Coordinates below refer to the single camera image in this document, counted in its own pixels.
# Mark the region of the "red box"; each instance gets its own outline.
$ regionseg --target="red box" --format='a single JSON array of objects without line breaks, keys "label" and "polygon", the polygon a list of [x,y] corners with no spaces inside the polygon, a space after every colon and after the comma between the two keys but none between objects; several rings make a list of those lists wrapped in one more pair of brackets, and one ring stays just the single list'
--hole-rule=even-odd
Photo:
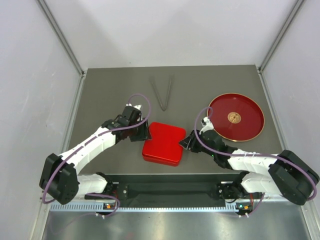
[{"label": "red box", "polygon": [[153,163],[178,166],[183,153],[179,142],[186,137],[186,130],[153,122],[149,126],[149,131],[152,139],[144,142],[143,159]]}]

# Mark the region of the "white wall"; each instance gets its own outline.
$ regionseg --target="white wall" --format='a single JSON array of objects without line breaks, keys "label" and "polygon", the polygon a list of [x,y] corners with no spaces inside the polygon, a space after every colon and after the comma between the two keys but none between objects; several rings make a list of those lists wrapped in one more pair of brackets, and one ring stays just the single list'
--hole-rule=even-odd
[{"label": "white wall", "polygon": [[0,239],[25,240],[80,77],[35,0],[0,8]]},{"label": "white wall", "polygon": [[[305,2],[264,75],[289,149],[320,175],[319,13]],[[320,213],[320,194],[315,203]]]},{"label": "white wall", "polygon": [[296,0],[46,0],[82,68],[260,65]]}]

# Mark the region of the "metal tongs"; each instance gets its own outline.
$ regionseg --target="metal tongs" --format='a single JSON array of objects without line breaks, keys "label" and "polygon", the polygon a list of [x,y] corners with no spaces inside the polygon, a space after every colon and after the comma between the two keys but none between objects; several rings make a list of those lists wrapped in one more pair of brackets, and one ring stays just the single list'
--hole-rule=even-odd
[{"label": "metal tongs", "polygon": [[163,105],[161,97],[160,97],[158,89],[157,89],[157,86],[156,86],[156,83],[155,83],[155,76],[150,76],[149,77],[149,81],[151,83],[151,86],[153,88],[153,91],[154,91],[154,93],[156,95],[156,98],[158,100],[158,103],[159,103],[160,108],[162,109],[162,111],[167,110],[168,102],[169,102],[169,98],[170,98],[170,93],[171,93],[171,86],[172,86],[172,82],[174,81],[174,79],[175,79],[174,75],[170,75],[169,76],[169,86],[168,86],[168,90],[167,90],[167,93],[166,93],[165,105]]}]

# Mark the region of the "red plate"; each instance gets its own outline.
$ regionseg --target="red plate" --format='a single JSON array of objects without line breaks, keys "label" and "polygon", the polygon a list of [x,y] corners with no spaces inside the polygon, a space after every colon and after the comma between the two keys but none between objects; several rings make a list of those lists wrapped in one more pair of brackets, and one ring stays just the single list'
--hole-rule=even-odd
[{"label": "red plate", "polygon": [[214,129],[225,139],[249,141],[264,129],[265,116],[261,108],[247,96],[238,93],[222,94],[213,99],[209,106],[213,109],[210,120]]}]

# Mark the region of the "gold center label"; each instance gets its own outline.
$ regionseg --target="gold center label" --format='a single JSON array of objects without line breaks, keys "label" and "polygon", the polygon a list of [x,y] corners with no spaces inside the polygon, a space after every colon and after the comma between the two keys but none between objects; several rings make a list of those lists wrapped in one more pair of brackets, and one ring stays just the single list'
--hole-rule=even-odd
[{"label": "gold center label", "polygon": [[228,114],[228,120],[230,123],[238,124],[241,121],[241,116],[239,113],[232,111]]}]

